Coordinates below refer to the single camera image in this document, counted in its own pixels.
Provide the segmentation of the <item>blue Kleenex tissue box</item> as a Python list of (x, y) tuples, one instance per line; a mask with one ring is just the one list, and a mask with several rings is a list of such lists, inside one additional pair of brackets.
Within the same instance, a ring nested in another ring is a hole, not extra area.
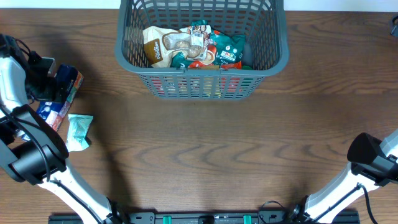
[(57, 101), (40, 101), (36, 113), (55, 131), (67, 115), (84, 76), (71, 65), (61, 64), (55, 74)]

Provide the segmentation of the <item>small teal tissue packet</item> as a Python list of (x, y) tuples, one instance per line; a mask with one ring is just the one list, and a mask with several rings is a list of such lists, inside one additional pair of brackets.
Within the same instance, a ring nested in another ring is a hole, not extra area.
[(69, 152), (83, 151), (89, 147), (86, 135), (93, 120), (92, 115), (69, 114), (66, 146)]

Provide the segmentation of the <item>beige Pantree snack bag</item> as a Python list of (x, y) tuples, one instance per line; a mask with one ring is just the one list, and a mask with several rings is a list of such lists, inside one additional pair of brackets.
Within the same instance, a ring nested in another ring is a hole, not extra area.
[(144, 52), (154, 68), (170, 67), (174, 56), (182, 52), (188, 60), (204, 60), (207, 45), (200, 32), (187, 33), (179, 30), (150, 26), (143, 30)]

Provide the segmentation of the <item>green lid jar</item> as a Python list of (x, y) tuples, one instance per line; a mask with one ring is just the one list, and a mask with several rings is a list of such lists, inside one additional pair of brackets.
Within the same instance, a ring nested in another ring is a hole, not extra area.
[(252, 70), (252, 67), (250, 67), (248, 65), (243, 65), (242, 70)]

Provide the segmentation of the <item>green Nescafe coffee bag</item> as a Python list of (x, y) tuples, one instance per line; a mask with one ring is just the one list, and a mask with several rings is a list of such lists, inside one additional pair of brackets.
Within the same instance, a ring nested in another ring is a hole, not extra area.
[(200, 20), (191, 23), (191, 26), (181, 28), (183, 32), (200, 32), (205, 36), (207, 45), (206, 58), (204, 60), (188, 60), (184, 53), (180, 52), (173, 57), (170, 66), (174, 68), (233, 68), (242, 69), (243, 48), (246, 43), (245, 35), (230, 37), (218, 30), (214, 30), (207, 21)]

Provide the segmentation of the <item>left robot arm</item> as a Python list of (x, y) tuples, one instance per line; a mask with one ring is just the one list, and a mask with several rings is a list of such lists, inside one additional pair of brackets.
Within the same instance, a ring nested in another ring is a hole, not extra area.
[(58, 129), (84, 79), (71, 65), (54, 69), (23, 41), (1, 35), (1, 167), (17, 182), (46, 189), (82, 223), (128, 223), (116, 203), (93, 189), (68, 157), (88, 147), (92, 117), (72, 114), (67, 141)]

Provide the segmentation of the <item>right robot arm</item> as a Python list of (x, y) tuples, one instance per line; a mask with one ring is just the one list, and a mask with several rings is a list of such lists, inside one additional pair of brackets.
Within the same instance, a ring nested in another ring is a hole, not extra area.
[(320, 191), (305, 198), (291, 214), (294, 222), (332, 223), (351, 203), (365, 197), (366, 209), (373, 223), (369, 192), (389, 183), (397, 183), (397, 131), (384, 140), (368, 133), (359, 134), (347, 153), (348, 163)]

